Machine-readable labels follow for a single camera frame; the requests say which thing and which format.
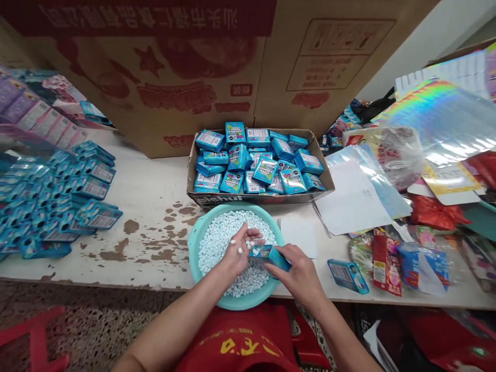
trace wall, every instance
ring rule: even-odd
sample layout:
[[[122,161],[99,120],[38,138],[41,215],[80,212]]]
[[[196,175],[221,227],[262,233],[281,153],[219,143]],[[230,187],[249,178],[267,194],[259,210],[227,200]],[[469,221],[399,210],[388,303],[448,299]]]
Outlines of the wall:
[[[442,0],[357,95],[382,98],[403,76],[458,49],[496,15],[496,0]]]

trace red shirt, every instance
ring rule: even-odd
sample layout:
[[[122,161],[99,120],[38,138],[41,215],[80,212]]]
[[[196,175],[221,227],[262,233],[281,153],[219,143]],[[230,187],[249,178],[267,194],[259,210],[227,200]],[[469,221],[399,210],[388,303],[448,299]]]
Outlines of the red shirt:
[[[263,303],[242,312],[216,307],[186,350],[176,372],[242,372],[251,367],[256,371],[300,371],[283,306]]]

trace stack of boxes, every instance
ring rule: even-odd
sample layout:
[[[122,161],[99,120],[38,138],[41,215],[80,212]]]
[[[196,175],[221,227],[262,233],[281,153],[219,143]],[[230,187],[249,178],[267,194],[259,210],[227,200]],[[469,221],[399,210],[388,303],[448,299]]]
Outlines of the stack of boxes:
[[[225,124],[226,134],[209,130],[195,140],[199,147],[194,192],[291,195],[325,191],[324,167],[307,150],[308,140],[268,129]]]
[[[72,148],[87,132],[42,101],[8,70],[0,68],[0,135],[36,150]]]
[[[64,257],[79,235],[110,229],[118,207],[103,203],[115,175],[115,157],[91,141],[75,155],[56,152],[46,163],[37,157],[3,154],[0,178],[0,259]]]

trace pile of white candies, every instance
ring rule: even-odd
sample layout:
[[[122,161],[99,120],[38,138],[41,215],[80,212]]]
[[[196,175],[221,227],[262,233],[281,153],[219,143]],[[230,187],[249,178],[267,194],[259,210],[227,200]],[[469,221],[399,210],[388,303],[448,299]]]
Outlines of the pile of white candies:
[[[274,233],[269,225],[252,211],[223,213],[213,219],[200,242],[199,266],[203,275],[224,257],[231,237],[238,232],[245,221],[248,223],[248,228],[260,230],[266,241],[265,244],[276,245]],[[269,277],[269,273],[259,263],[250,260],[248,267],[236,278],[224,295],[233,297],[249,295],[260,289]]]

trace person's left hand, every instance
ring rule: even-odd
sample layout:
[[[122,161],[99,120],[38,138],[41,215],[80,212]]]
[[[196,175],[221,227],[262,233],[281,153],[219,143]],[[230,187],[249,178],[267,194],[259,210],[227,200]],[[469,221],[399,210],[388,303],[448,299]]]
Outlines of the person's left hand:
[[[225,264],[230,270],[232,269],[238,276],[248,266],[248,257],[252,246],[248,246],[246,241],[254,241],[255,245],[263,245],[265,244],[263,237],[259,229],[248,229],[248,224],[244,222],[239,231],[229,240],[226,253],[220,263]],[[238,253],[239,248],[242,248],[242,253]]]

